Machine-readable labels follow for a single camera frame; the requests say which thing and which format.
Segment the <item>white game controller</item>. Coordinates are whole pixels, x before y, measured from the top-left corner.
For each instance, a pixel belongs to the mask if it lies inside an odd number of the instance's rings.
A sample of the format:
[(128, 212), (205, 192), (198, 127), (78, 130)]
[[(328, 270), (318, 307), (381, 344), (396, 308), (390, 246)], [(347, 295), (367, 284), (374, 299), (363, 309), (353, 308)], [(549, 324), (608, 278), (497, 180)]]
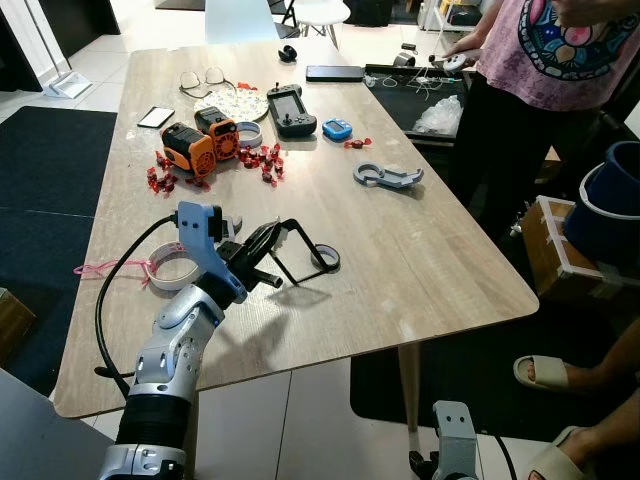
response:
[(452, 76), (452, 74), (461, 72), (474, 64), (474, 51), (457, 52), (457, 54), (444, 56), (444, 58), (431, 56), (428, 64), (431, 69), (440, 70), (440, 72)]

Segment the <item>person's right hand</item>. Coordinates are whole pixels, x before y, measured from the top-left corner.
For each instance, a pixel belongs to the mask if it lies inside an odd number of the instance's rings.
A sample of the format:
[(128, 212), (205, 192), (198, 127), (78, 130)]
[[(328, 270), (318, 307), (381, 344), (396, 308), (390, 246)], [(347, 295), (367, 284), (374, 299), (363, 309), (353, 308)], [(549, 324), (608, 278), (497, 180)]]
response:
[(454, 56), (461, 55), (463, 59), (477, 61), (483, 56), (485, 42), (485, 37), (480, 36), (477, 32), (472, 32), (471, 35), (458, 38), (458, 40), (445, 51), (445, 59), (451, 59), (454, 58)]

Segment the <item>wooden table leg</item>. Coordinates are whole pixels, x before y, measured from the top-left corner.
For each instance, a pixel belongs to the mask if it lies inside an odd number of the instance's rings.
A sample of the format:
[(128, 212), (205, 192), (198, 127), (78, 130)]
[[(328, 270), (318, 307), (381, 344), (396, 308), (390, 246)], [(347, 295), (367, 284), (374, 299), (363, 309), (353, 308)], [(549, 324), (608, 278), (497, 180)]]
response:
[(186, 438), (184, 438), (183, 451), (186, 453), (186, 472), (184, 480), (197, 480), (197, 442), (198, 442), (198, 396), (193, 394), (189, 401), (189, 415), (186, 426)]
[(420, 411), (421, 343), (410, 342), (397, 348), (399, 383), (401, 383), (404, 417), (408, 433), (417, 438)]

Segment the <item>white tape roll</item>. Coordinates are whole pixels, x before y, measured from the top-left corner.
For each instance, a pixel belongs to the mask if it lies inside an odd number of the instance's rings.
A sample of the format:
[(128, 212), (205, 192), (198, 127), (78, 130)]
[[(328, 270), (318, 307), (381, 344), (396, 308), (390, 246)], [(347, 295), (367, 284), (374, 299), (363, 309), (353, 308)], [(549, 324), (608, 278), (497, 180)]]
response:
[(191, 260), (191, 255), (187, 253), (186, 247), (180, 242), (168, 242), (160, 244), (156, 247), (154, 252), (148, 256), (145, 270), (148, 278), (148, 284), (154, 285), (159, 288), (160, 291), (178, 292), (186, 288), (188, 284), (195, 282), (200, 275), (204, 273), (204, 270), (200, 268), (200, 265), (192, 266), (192, 269), (188, 273), (180, 274), (177, 278), (164, 278), (159, 275), (159, 269), (164, 262), (175, 259), (188, 259)]

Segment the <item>black handheld remote controller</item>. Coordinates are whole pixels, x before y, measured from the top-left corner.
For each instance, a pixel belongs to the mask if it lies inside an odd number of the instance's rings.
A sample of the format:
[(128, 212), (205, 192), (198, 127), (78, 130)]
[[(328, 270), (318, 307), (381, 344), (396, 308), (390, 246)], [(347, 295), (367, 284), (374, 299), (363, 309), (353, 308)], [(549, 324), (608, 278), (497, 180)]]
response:
[(276, 136), (282, 140), (297, 140), (314, 134), (317, 118), (308, 113), (303, 105), (302, 88), (298, 84), (278, 84), (266, 91), (265, 95)]

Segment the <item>small blue device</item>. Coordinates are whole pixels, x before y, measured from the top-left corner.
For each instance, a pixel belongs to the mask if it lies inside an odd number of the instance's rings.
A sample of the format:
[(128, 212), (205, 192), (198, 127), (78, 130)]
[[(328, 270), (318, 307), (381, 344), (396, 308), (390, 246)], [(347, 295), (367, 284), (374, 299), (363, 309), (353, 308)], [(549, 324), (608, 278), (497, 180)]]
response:
[(353, 127), (346, 120), (330, 118), (320, 124), (323, 136), (333, 142), (346, 142), (352, 137)]

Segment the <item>grey plastic claw part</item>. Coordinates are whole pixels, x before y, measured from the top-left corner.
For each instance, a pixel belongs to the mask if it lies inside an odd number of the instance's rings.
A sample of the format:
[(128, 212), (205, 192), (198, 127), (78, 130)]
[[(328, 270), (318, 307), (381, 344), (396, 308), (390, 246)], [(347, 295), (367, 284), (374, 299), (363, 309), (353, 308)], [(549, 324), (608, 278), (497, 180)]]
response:
[(375, 163), (358, 164), (353, 168), (353, 178), (361, 186), (379, 186), (389, 189), (407, 189), (416, 186), (424, 178), (425, 170), (413, 172), (397, 172)]

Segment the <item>white patterned plate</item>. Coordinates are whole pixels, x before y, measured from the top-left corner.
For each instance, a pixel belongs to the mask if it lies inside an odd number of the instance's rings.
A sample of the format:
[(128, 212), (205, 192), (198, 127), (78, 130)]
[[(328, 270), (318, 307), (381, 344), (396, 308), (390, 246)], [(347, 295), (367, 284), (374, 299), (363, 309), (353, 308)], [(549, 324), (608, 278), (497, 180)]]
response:
[(269, 114), (268, 99), (259, 90), (242, 90), (242, 88), (219, 88), (209, 95), (197, 99), (193, 110), (216, 108), (229, 119), (236, 122), (259, 122)]

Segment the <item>pink ribbon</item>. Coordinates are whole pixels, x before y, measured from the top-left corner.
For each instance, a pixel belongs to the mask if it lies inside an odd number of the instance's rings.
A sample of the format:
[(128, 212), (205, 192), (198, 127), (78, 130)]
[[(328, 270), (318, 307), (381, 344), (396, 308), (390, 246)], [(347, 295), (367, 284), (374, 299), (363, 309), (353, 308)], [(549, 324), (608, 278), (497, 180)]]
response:
[(137, 268), (140, 273), (129, 274), (127, 278), (134, 278), (141, 280), (142, 283), (148, 282), (151, 276), (154, 275), (154, 262), (150, 260), (110, 260), (106, 262), (97, 262), (97, 264), (83, 264), (77, 266), (72, 270), (72, 273), (77, 276), (91, 275), (91, 276), (105, 276), (109, 274), (115, 266), (120, 266), (119, 273), (123, 273), (125, 268)]

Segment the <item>white smartphone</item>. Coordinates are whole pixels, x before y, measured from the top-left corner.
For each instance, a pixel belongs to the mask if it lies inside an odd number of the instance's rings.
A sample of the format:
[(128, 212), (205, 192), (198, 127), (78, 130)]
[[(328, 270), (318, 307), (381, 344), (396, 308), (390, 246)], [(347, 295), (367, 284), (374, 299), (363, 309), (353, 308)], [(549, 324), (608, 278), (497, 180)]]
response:
[(148, 110), (136, 124), (137, 127), (141, 128), (159, 129), (164, 127), (164, 125), (172, 119), (174, 113), (174, 109), (152, 106), (152, 108)]

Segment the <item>black smartphone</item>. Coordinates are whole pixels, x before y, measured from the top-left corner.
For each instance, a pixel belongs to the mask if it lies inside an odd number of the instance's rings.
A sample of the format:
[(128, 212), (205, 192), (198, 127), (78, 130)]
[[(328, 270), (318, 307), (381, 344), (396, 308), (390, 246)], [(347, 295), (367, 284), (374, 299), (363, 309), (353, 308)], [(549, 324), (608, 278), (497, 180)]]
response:
[(307, 82), (362, 82), (365, 69), (362, 67), (335, 67), (335, 65), (308, 65)]

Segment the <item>black tray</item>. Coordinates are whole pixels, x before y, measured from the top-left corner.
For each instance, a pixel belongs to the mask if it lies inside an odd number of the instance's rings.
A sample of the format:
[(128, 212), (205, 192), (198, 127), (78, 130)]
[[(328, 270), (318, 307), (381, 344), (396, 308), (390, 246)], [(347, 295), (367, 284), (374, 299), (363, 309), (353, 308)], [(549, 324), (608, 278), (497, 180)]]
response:
[(411, 141), (420, 145), (452, 145), (452, 133), (416, 131), (413, 125), (431, 106), (449, 97), (456, 96), (465, 105), (474, 70), (449, 73), (436, 67), (366, 64), (364, 72), (372, 78), (369, 90), (375, 100)]

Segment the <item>clear plastic bag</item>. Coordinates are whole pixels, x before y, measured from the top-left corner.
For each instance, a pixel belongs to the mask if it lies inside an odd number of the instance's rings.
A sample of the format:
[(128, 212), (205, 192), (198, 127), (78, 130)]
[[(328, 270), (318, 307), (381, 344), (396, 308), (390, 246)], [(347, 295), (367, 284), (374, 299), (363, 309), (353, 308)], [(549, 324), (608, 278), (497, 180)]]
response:
[(426, 109), (420, 118), (413, 123), (412, 131), (439, 134), (439, 136), (456, 136), (463, 111), (465, 108), (460, 101), (460, 96), (449, 96)]

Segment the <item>bare-legged person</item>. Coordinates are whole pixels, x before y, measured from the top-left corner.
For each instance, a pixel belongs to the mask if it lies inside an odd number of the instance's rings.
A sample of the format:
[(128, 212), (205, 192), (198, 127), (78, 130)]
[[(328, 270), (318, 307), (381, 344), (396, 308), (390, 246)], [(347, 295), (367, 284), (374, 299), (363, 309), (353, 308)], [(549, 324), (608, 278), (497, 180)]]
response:
[[(566, 367), (568, 387), (573, 392), (590, 392), (621, 381), (640, 369), (640, 321), (628, 325), (617, 342), (595, 367)], [(572, 428), (556, 444), (573, 467), (566, 475), (531, 472), (529, 480), (584, 480), (585, 468), (600, 453), (640, 439), (640, 394), (635, 390), (611, 415), (590, 428)]]

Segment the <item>wooden crate white rim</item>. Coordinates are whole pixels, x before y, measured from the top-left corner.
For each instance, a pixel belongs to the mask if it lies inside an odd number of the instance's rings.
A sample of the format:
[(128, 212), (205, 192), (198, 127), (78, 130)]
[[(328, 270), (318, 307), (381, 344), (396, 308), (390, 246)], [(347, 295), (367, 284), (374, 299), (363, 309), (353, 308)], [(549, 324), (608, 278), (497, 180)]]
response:
[(594, 261), (576, 250), (564, 236), (564, 220), (575, 204), (538, 196), (521, 220), (535, 292), (543, 300), (581, 305), (640, 300), (640, 285), (626, 271)]

